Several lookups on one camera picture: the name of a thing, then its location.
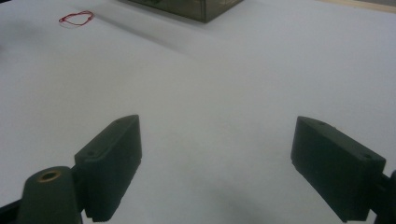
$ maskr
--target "red wire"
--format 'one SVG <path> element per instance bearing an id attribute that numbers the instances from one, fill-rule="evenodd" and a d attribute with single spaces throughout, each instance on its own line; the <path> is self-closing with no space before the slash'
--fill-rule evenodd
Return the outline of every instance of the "red wire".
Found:
<path id="1" fill-rule="evenodd" d="M 72 18 L 72 17 L 75 17 L 75 16 L 79 16 L 79 15 L 89 15 L 90 17 L 88 17 L 88 19 L 85 22 L 83 22 L 83 23 L 73 23 L 73 22 L 67 20 L 69 18 Z M 67 15 L 65 17 L 62 17 L 62 18 L 59 19 L 59 22 L 60 23 L 67 22 L 67 23 L 70 23 L 72 25 L 83 26 L 83 25 L 87 24 L 87 22 L 91 21 L 92 19 L 93 19 L 93 13 L 91 11 L 86 10 L 86 11 L 82 11 L 82 12 L 79 12 L 79 13 L 72 13 L 72 14 L 69 14 L 69 15 Z"/>

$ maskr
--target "white table surface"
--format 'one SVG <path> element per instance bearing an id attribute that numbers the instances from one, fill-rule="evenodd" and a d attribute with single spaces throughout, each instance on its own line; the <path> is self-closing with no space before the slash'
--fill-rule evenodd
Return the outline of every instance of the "white table surface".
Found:
<path id="1" fill-rule="evenodd" d="M 85 9 L 85 26 L 59 25 Z M 315 0 L 245 0 L 208 24 L 116 0 L 1 4 L 0 205 L 138 114 L 142 164 L 108 223 L 342 223 L 291 164 L 295 121 L 330 123 L 390 175 L 395 27 Z"/>

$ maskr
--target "screw hole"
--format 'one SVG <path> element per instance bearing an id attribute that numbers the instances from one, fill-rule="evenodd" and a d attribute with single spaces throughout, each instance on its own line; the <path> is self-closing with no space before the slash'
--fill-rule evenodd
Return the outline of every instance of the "screw hole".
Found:
<path id="1" fill-rule="evenodd" d="M 50 181 L 58 178 L 60 175 L 61 175 L 60 171 L 57 171 L 57 170 L 48 171 L 38 178 L 38 182 L 40 182 L 40 183 L 50 182 Z"/>

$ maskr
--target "dark box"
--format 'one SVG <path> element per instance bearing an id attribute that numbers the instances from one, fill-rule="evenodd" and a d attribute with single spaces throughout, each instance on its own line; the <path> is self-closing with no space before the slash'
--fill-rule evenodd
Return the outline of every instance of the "dark box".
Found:
<path id="1" fill-rule="evenodd" d="M 196 21 L 208 22 L 242 0 L 129 0 Z"/>

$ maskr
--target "rubber band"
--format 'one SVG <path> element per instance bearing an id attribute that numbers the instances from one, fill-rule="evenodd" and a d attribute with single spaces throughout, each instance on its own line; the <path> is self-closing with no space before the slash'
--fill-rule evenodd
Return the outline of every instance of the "rubber band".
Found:
<path id="1" fill-rule="evenodd" d="M 70 19 L 72 17 L 75 17 L 75 16 L 79 16 L 79 15 L 89 15 L 90 17 L 88 17 L 88 19 L 85 22 L 83 22 L 83 23 L 73 23 L 71 21 L 68 21 L 68 19 Z M 79 12 L 79 13 L 72 13 L 72 14 L 69 14 L 69 15 L 67 15 L 65 17 L 62 17 L 62 18 L 59 19 L 59 22 L 60 23 L 67 22 L 67 23 L 70 23 L 72 25 L 83 26 L 83 25 L 87 24 L 89 21 L 91 21 L 93 19 L 93 17 L 94 17 L 93 13 L 91 11 L 86 10 L 86 11 L 82 11 L 82 12 Z"/>

